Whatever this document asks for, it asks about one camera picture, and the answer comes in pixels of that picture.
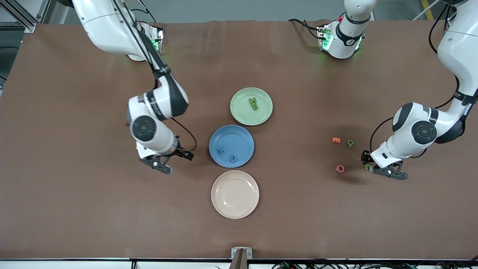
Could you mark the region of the blue round plate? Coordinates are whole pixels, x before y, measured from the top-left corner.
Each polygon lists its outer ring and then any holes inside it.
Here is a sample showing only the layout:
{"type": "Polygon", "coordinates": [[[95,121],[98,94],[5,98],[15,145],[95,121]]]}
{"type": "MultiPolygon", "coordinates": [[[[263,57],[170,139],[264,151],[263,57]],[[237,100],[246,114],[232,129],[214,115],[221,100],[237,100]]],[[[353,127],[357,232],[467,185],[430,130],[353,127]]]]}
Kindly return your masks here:
{"type": "Polygon", "coordinates": [[[227,125],[217,129],[209,141],[209,154],[215,163],[226,168],[241,167],[253,155],[255,143],[249,131],[238,125],[227,125]],[[218,154],[217,148],[223,147],[225,153],[218,154]],[[230,155],[236,155],[236,163],[229,162],[230,155]]]}

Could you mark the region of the beige round plate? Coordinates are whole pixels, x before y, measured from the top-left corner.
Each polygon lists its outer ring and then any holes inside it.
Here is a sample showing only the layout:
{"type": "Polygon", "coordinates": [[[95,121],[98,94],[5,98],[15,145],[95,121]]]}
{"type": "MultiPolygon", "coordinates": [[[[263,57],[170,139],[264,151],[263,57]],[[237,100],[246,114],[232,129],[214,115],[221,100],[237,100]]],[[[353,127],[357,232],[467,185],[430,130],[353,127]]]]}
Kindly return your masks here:
{"type": "Polygon", "coordinates": [[[260,191],[256,180],[246,172],[232,170],[215,180],[211,201],[216,211],[225,218],[242,219],[258,205],[260,191]]]}

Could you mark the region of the green round plate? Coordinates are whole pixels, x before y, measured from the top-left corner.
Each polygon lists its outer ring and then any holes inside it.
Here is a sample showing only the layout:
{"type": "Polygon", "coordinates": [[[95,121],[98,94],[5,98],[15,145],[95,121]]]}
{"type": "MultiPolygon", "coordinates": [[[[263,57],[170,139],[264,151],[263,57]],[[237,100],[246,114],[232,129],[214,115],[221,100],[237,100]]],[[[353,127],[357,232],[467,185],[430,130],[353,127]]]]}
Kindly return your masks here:
{"type": "Polygon", "coordinates": [[[273,100],[264,90],[246,87],[236,92],[229,106],[236,121],[247,126],[258,126],[270,118],[273,113],[273,100]],[[256,97],[258,110],[253,111],[249,98],[256,97]]]}

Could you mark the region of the brown table cover sheet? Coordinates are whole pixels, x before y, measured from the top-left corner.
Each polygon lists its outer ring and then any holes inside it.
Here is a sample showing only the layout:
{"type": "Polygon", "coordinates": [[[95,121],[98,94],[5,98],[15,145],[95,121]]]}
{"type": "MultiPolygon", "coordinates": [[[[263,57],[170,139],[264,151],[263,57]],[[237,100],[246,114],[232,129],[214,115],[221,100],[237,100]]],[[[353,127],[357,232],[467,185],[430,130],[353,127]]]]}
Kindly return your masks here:
{"type": "Polygon", "coordinates": [[[455,91],[431,25],[372,21],[337,60],[292,22],[166,24],[161,51],[190,102],[178,121],[198,141],[193,160],[169,160],[170,175],[139,162],[125,126],[128,99],[153,87],[148,64],[97,49],[81,25],[38,25],[0,97],[0,258],[222,258],[245,246],[260,259],[471,259],[478,103],[463,136],[404,161],[407,180],[360,161],[400,106],[455,91]],[[236,124],[229,103],[245,87],[267,92],[273,114],[247,127],[255,150],[240,170],[260,200],[232,220],[211,202],[227,169],[208,144],[236,124]]]}

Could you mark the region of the silver connector box green light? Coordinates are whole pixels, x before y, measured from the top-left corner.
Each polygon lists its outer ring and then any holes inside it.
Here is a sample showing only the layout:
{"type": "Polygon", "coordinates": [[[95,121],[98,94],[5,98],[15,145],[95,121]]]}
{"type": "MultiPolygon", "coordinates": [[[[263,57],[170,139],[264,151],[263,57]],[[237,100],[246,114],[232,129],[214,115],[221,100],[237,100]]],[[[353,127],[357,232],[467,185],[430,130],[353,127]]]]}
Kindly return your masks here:
{"type": "Polygon", "coordinates": [[[328,50],[333,41],[332,24],[325,24],[316,27],[318,44],[320,50],[328,50]]]}
{"type": "Polygon", "coordinates": [[[162,49],[162,41],[164,39],[164,30],[162,27],[156,27],[153,25],[148,26],[148,34],[151,43],[153,44],[154,48],[161,53],[162,49]]]}

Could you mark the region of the white table edge rail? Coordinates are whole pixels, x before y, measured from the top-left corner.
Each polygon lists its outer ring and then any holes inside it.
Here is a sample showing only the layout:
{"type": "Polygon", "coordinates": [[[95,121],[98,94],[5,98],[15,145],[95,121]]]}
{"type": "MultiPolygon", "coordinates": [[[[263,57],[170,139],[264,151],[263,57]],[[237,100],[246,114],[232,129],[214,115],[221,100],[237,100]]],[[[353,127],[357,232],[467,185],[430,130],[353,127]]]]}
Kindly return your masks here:
{"type": "MultiPolygon", "coordinates": [[[[0,269],[229,269],[230,258],[0,259],[0,269]]],[[[478,269],[471,259],[250,259],[249,269],[478,269]]]]}

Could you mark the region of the aluminium frame profile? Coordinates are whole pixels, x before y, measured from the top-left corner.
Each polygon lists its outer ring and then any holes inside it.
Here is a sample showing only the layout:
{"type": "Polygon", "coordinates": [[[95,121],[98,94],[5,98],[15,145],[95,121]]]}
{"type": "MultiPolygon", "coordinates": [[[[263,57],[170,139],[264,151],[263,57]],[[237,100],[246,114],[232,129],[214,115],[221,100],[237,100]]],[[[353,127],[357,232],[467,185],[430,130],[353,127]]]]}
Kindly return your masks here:
{"type": "Polygon", "coordinates": [[[33,33],[45,20],[51,0],[0,0],[0,30],[33,33]]]}

